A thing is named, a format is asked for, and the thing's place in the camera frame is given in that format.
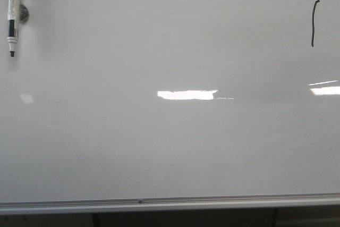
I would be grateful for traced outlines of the white whiteboard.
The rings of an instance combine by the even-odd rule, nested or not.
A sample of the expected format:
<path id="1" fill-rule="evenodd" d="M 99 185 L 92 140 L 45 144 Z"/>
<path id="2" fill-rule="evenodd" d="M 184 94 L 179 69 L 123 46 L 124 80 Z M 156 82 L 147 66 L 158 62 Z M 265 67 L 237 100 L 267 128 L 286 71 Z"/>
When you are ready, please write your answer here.
<path id="1" fill-rule="evenodd" d="M 339 0 L 1 0 L 1 202 L 339 192 Z"/>

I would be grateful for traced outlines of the round grey magnet holder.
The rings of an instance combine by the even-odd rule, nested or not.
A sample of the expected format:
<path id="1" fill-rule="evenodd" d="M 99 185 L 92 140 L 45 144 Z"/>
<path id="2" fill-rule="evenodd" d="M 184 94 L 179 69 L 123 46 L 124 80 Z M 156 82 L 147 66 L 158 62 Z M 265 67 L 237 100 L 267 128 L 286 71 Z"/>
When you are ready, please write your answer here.
<path id="1" fill-rule="evenodd" d="M 25 5 L 21 4 L 20 5 L 20 22 L 26 23 L 29 19 L 29 16 L 30 14 L 29 14 L 28 8 Z"/>

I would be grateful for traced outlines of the aluminium whiteboard tray rail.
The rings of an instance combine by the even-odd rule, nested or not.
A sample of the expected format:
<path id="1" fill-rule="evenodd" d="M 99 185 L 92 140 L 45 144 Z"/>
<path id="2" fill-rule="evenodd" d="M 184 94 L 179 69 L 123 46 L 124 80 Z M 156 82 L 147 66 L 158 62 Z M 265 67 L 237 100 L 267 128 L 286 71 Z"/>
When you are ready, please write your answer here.
<path id="1" fill-rule="evenodd" d="M 339 205 L 339 193 L 1 203 L 1 215 L 184 211 Z"/>

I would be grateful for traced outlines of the black white whiteboard marker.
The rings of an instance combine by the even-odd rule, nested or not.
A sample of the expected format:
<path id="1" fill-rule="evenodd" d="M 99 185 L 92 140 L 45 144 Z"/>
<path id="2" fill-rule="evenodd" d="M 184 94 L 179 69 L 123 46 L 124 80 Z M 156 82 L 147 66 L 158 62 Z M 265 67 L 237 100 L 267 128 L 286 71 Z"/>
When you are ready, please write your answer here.
<path id="1" fill-rule="evenodd" d="M 8 34 L 7 42 L 11 57 L 15 56 L 16 47 L 19 41 L 19 26 L 20 26 L 21 0 L 8 0 Z"/>

